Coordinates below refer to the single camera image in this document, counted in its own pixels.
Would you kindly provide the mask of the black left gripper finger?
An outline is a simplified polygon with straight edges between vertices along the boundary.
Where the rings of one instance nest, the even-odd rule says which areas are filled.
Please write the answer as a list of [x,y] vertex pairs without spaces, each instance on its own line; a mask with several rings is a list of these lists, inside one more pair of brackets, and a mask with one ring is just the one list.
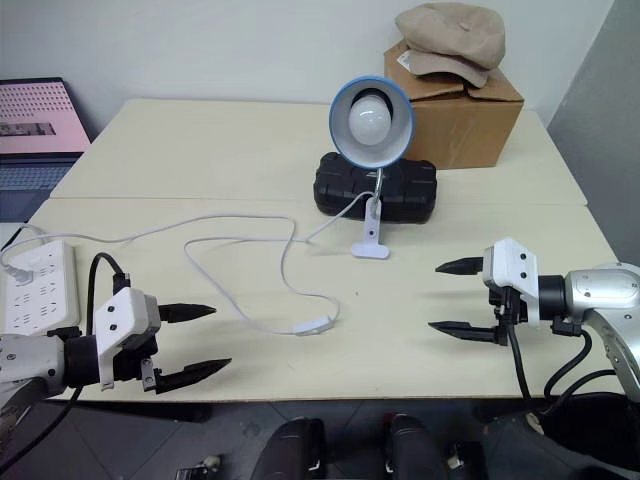
[[215,314],[214,307],[201,304],[174,303],[159,306],[160,319],[167,323],[181,323]]
[[185,366],[181,371],[164,375],[160,369],[154,370],[157,394],[163,394],[199,383],[214,375],[231,363],[231,358],[206,360]]

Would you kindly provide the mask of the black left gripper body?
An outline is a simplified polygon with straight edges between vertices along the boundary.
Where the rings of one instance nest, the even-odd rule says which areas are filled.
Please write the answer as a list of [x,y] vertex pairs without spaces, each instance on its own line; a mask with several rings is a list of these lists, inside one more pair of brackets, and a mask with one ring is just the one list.
[[152,357],[158,353],[155,336],[151,336],[141,345],[121,350],[113,360],[115,381],[138,380],[144,392],[159,393],[158,372],[154,368]]

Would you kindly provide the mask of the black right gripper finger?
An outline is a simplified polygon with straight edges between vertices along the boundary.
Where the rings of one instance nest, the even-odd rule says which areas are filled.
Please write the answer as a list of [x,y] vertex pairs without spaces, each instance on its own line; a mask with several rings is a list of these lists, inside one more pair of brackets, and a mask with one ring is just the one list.
[[445,262],[435,268],[437,273],[474,276],[483,271],[484,259],[480,256],[464,257]]
[[439,321],[429,322],[428,325],[446,335],[466,341],[499,344],[496,328],[474,327],[468,322]]

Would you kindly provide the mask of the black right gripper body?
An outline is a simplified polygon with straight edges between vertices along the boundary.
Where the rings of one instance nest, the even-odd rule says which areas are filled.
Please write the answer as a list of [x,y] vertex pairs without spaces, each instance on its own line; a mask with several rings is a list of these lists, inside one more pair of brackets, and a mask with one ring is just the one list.
[[489,304],[494,307],[497,325],[491,329],[490,342],[506,346],[509,329],[528,321],[528,309],[521,294],[513,287],[491,287]]

